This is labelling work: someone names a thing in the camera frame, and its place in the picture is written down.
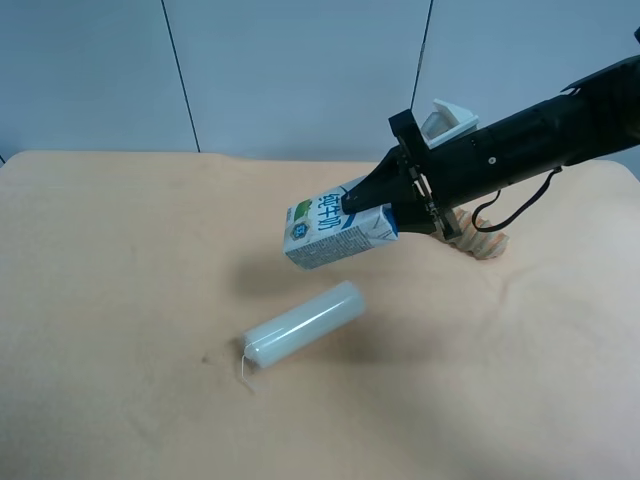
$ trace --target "robotic arm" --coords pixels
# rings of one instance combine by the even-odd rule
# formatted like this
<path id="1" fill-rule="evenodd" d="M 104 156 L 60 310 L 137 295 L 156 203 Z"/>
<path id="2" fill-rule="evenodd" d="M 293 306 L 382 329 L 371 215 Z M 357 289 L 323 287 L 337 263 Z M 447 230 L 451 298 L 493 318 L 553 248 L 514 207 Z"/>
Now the robotic arm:
<path id="1" fill-rule="evenodd" d="M 640 43 L 640 29 L 635 37 Z M 640 144 L 640 55 L 563 92 L 433 149 L 410 110 L 391 117 L 398 145 L 342 197 L 344 212 L 390 203 L 400 231 L 429 234 L 439 228 L 450 239 L 460 234 L 453 207 L 551 171 L 539 198 L 562 167 Z"/>

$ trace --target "table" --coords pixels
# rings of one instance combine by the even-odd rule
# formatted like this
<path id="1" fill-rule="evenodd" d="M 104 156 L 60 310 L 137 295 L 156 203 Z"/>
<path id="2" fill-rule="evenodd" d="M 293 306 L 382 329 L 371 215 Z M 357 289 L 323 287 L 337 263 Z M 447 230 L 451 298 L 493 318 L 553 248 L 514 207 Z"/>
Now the table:
<path id="1" fill-rule="evenodd" d="M 0 170 L 3 479 L 632 478 L 640 187 L 567 169 L 478 262 L 405 234 L 312 272 L 286 208 L 363 163 L 26 152 Z M 504 192 L 499 221 L 542 183 Z M 368 312 L 238 381 L 236 338 L 351 280 Z"/>

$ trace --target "white cylinder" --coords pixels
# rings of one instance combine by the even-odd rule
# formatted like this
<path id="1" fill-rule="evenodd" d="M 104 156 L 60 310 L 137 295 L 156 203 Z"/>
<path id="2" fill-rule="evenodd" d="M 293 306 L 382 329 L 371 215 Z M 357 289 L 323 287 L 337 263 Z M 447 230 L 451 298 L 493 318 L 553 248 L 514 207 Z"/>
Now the white cylinder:
<path id="1" fill-rule="evenodd" d="M 351 282 L 343 282 L 245 332 L 244 355 L 260 368 L 268 367 L 350 322 L 364 309 L 360 291 Z"/>

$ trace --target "black cable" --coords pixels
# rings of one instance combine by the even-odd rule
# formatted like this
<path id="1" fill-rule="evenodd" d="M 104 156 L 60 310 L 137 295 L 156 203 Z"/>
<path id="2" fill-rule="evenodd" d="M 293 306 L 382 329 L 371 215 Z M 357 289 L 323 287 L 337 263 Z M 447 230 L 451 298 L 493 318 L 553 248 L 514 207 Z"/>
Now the black cable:
<path id="1" fill-rule="evenodd" d="M 522 205 L 518 210 L 516 210 L 516 212 L 513 215 L 511 215 L 509 218 L 507 218 L 504 222 L 499 223 L 498 225 L 493 225 L 491 227 L 478 227 L 476 225 L 476 220 L 478 219 L 478 215 L 480 214 L 480 212 L 482 210 L 484 210 L 485 208 L 490 207 L 491 205 L 496 203 L 496 200 L 498 200 L 498 198 L 500 198 L 500 192 L 502 192 L 502 190 L 498 190 L 498 194 L 496 195 L 496 198 L 494 198 L 490 202 L 483 203 L 482 205 L 478 206 L 478 208 L 475 209 L 475 211 L 473 212 L 473 215 L 471 216 L 471 223 L 473 224 L 473 226 L 476 228 L 477 231 L 482 232 L 482 233 L 497 232 L 498 230 L 502 230 L 504 227 L 509 226 L 511 224 L 511 222 L 513 222 L 516 218 L 518 218 L 522 212 L 524 212 L 527 208 L 529 208 L 531 205 L 533 205 L 538 200 L 540 200 L 542 195 L 544 195 L 545 192 L 549 189 L 549 186 L 551 185 L 551 178 L 556 173 L 560 173 L 561 171 L 562 171 L 562 167 L 554 168 L 551 171 L 551 173 L 549 173 L 549 176 L 544 181 L 544 183 L 542 184 L 540 189 L 536 193 L 533 194 L 533 197 L 531 197 L 529 200 L 527 200 L 524 203 L 524 205 Z"/>

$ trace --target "table surface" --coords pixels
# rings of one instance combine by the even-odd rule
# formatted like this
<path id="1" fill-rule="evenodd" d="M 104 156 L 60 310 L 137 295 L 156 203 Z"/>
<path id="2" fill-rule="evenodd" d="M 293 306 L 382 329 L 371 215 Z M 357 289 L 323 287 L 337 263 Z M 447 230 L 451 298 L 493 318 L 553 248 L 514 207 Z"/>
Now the table surface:
<path id="1" fill-rule="evenodd" d="M 496 260 L 405 234 L 298 270 L 281 253 L 286 208 L 371 168 L 14 157 L 0 169 L 0 477 L 632 478 L 635 178 L 567 169 Z M 343 280 L 367 313 L 257 373 L 252 394 L 234 338 Z"/>

